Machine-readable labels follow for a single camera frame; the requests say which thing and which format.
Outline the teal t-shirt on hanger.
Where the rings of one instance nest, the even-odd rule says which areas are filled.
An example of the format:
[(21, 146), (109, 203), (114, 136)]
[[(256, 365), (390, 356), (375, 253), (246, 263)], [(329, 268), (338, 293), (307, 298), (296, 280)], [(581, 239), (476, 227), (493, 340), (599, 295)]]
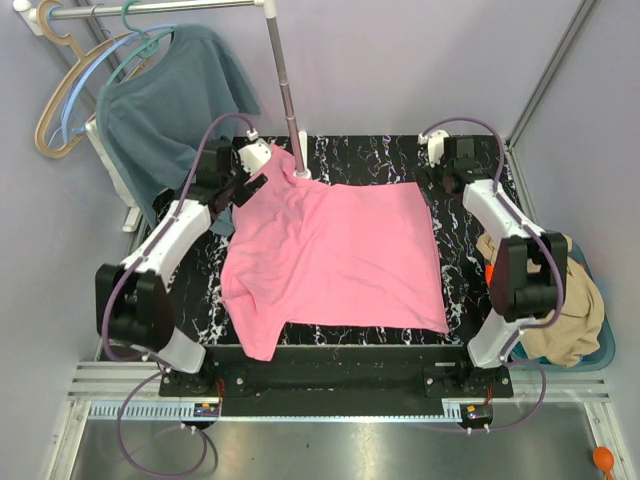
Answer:
[(98, 135), (143, 217), (157, 223), (153, 203), (178, 191), (201, 139), (216, 118), (215, 138), (233, 138), (236, 114), (260, 107), (234, 55), (203, 25), (175, 26), (166, 53), (150, 69), (101, 88)]

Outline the blue laundry basket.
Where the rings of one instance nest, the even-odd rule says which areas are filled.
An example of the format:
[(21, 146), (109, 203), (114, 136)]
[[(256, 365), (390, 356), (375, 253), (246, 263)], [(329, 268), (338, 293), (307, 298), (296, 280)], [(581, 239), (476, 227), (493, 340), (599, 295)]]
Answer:
[(615, 340), (586, 258), (577, 243), (571, 238), (566, 241), (567, 275), (561, 315), (549, 328), (527, 331), (511, 356), (534, 360), (547, 371), (601, 370), (615, 355)]

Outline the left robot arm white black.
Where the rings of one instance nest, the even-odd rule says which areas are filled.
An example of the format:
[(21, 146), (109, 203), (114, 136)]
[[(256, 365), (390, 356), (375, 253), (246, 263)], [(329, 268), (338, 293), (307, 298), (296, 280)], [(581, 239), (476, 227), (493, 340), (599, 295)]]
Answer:
[(260, 138), (240, 149), (228, 139), (205, 144), (193, 178), (149, 237), (119, 264), (96, 272), (96, 329), (106, 348), (114, 341), (182, 372), (181, 384), (193, 395), (214, 388), (205, 348), (176, 326), (169, 283), (227, 206), (243, 206), (266, 184), (258, 170), (271, 156)]

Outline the metal clothes rack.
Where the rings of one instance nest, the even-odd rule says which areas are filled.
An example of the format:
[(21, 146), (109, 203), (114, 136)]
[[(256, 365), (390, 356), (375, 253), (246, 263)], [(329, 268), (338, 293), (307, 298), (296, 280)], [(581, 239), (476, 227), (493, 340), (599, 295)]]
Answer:
[[(81, 18), (89, 14), (89, 8), (66, 9), (58, 1), (43, 1), (38, 7), (32, 7), (28, 1), (2, 2), (1, 15), (7, 17), (10, 10), (18, 12), (36, 34), (47, 37), (53, 43), (69, 46), (78, 58), (77, 63), (68, 72), (47, 104), (34, 137), (36, 150), (51, 158), (61, 157), (73, 148), (75, 144), (73, 139), (66, 138), (58, 150), (52, 150), (44, 143), (51, 116), (58, 108), (61, 95), (71, 84), (82, 87), (102, 60), (119, 46), (140, 39), (141, 35), (138, 32), (132, 32), (130, 35), (112, 38), (85, 53), (72, 35), (58, 34), (51, 29), (50, 23), (56, 19)], [(195, 70), (196, 67), (207, 64), (204, 58), (198, 56), (186, 58), (181, 54), (180, 41), (186, 39), (189, 32), (205, 34), (213, 43), (214, 57), (210, 66), (214, 75), (209, 81), (198, 77)], [(148, 73), (101, 89), (97, 101), (97, 118), (100, 127), (106, 126), (106, 113), (112, 103), (120, 102), (129, 106), (134, 100), (141, 100), (144, 107), (150, 109), (153, 106), (167, 106), (180, 97), (189, 97), (196, 101), (209, 98), (215, 113), (231, 111), (258, 114), (260, 112), (253, 96), (257, 91), (256, 80), (261, 72), (259, 68), (238, 67), (225, 44), (207, 28), (178, 25), (175, 28), (175, 34), (175, 41), (170, 45), (161, 62)], [(46, 68), (32, 72), (26, 70), (30, 63), (30, 53), (22, 47), (26, 41), (26, 36), (10, 28), (7, 20), (2, 21), (1, 147), (14, 154), (17, 159), (25, 159), (28, 155), (26, 125), (34, 117), (37, 87), (51, 76)]]

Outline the pink t-shirt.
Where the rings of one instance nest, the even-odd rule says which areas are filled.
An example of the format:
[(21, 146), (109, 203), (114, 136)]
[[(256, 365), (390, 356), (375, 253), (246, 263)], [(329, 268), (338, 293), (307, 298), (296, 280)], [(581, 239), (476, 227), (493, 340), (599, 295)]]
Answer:
[(270, 361), (286, 324), (447, 333), (430, 210), (413, 182), (299, 178), (280, 147), (233, 211), (221, 300), (244, 353)]

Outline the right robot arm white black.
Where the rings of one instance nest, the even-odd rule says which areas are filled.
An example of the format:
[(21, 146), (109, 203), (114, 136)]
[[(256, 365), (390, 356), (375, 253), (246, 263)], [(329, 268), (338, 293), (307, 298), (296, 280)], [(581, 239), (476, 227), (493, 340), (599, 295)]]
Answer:
[(530, 220), (506, 194), (500, 174), (479, 166), (489, 145), (478, 136), (421, 134), (428, 151), (428, 175), (484, 227), (497, 247), (487, 278), (492, 310), (467, 345), (469, 362), (454, 371), (454, 384), (476, 396), (490, 383), (487, 369), (505, 364), (527, 330), (557, 322), (565, 302), (568, 243)]

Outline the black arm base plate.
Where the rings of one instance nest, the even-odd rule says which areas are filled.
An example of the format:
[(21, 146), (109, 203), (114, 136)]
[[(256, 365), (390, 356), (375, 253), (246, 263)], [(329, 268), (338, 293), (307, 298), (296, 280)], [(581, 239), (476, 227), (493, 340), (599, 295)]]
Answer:
[(73, 392), (96, 402), (212, 402), (221, 421), (458, 422), (463, 404), (513, 397), (506, 367), (474, 370), (459, 345), (280, 345), (273, 359), (209, 346), (198, 374), (155, 363), (83, 363)]

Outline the orange ball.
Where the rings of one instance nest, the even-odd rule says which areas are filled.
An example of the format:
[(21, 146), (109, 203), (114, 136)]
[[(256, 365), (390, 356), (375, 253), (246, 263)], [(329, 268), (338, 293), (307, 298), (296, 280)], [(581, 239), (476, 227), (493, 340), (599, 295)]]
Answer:
[(603, 473), (606, 480), (614, 480), (615, 457), (610, 449), (604, 446), (596, 447), (592, 452), (594, 465)]

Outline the green hanger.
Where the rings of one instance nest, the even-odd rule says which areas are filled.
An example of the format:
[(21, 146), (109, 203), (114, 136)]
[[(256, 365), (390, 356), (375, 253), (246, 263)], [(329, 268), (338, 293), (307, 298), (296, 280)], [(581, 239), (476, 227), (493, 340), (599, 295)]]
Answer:
[(127, 18), (129, 13), (129, 9), (138, 3), (138, 0), (128, 0), (126, 1), (120, 13), (120, 20), (123, 26), (134, 34), (134, 39), (139, 40), (140, 44), (132, 50), (129, 55), (121, 61), (121, 63), (116, 67), (111, 76), (106, 82), (106, 85), (111, 85), (120, 75), (121, 71), (135, 58), (139, 58), (141, 60), (148, 60), (153, 57), (159, 50), (160, 41), (166, 36), (173, 36), (175, 31), (174, 25), (160, 25), (158, 30), (160, 33), (155, 36), (150, 36), (147, 31), (144, 31), (141, 28), (132, 26)]

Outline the beige garment in basket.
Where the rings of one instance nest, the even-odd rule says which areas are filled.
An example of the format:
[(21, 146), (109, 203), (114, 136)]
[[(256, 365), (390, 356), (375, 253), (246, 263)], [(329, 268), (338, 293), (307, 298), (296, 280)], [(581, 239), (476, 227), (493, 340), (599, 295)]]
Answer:
[(492, 309), (467, 345), (472, 364), (493, 368), (517, 345), (527, 359), (578, 366), (600, 348), (605, 308), (585, 267), (569, 256), (570, 238), (557, 232), (485, 233), (477, 248), (487, 264)]

